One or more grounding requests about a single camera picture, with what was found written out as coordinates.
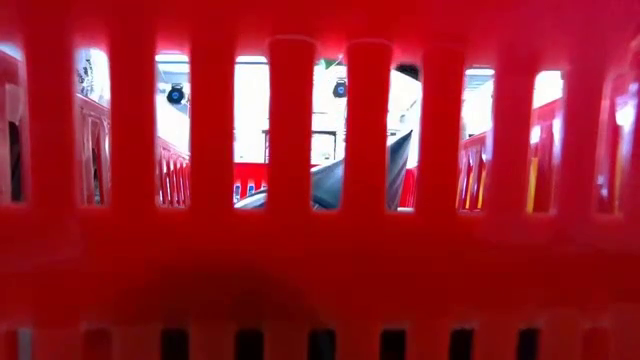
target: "red plastic basket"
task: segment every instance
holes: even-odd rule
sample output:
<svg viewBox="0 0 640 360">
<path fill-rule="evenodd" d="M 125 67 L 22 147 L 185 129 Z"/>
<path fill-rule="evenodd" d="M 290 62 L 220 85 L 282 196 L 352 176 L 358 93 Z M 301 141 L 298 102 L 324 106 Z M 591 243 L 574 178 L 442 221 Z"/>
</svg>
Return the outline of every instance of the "red plastic basket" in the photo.
<svg viewBox="0 0 640 360">
<path fill-rule="evenodd" d="M 14 358 L 15 330 L 32 327 L 36 359 L 158 359 L 160 329 L 184 327 L 191 358 L 230 360 L 235 331 L 258 327 L 268 359 L 301 359 L 308 330 L 327 327 L 338 359 L 373 359 L 380 331 L 399 327 L 409 359 L 444 360 L 459 326 L 475 329 L 476 360 L 513 359 L 518 329 L 532 326 L 540 359 L 640 358 L 640 142 L 623 215 L 593 211 L 603 88 L 629 71 L 639 19 L 635 0 L 4 0 L 0 40 L 26 57 L 31 181 L 28 203 L 0 208 L 0 358 Z M 105 208 L 79 206 L 76 195 L 69 79 L 73 47 L 88 44 L 111 63 Z M 191 59 L 187 209 L 155 203 L 154 55 L 163 48 Z M 343 207 L 315 213 L 313 63 L 345 49 Z M 271 69 L 269 202 L 259 213 L 234 211 L 229 194 L 234 60 L 252 53 L 267 54 Z M 411 214 L 383 205 L 396 61 L 420 63 L 424 77 Z M 466 215 L 454 203 L 472 64 L 492 65 L 496 83 L 485 206 Z M 544 69 L 566 72 L 562 158 L 554 210 L 530 215 L 528 119 Z M 97 327 L 109 329 L 112 348 L 86 336 Z"/>
</svg>

